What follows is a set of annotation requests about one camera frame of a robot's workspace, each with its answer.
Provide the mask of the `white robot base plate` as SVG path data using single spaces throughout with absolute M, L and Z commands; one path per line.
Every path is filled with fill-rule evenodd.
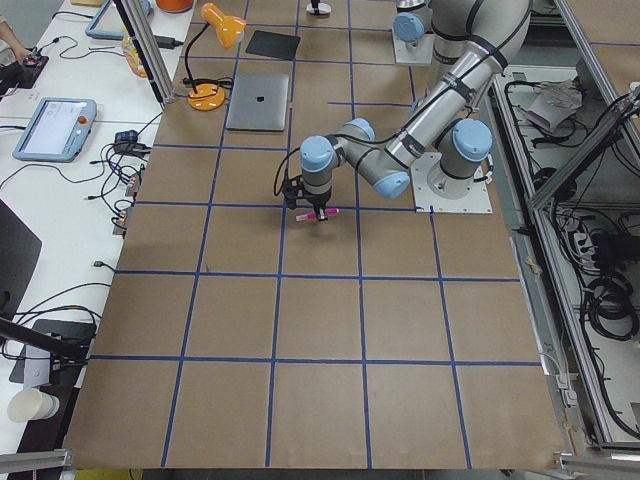
M 476 165 L 473 177 L 458 180 L 441 170 L 441 157 L 440 153 L 425 153 L 411 165 L 414 209 L 422 213 L 491 214 L 482 166 Z

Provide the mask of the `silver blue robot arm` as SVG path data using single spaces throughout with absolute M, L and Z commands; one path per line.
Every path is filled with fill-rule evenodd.
M 431 146 L 445 151 L 439 171 L 447 182 L 470 183 L 491 150 L 492 135 L 481 121 L 458 114 L 508 65 L 503 50 L 502 45 L 471 37 L 434 90 L 416 104 L 407 123 L 386 140 L 376 140 L 363 118 L 350 120 L 333 134 L 306 138 L 299 149 L 301 174 L 282 183 L 287 207 L 294 209 L 298 200 L 305 200 L 315 217 L 325 220 L 333 170 L 344 164 L 380 196 L 394 199 L 409 186 L 412 164 Z

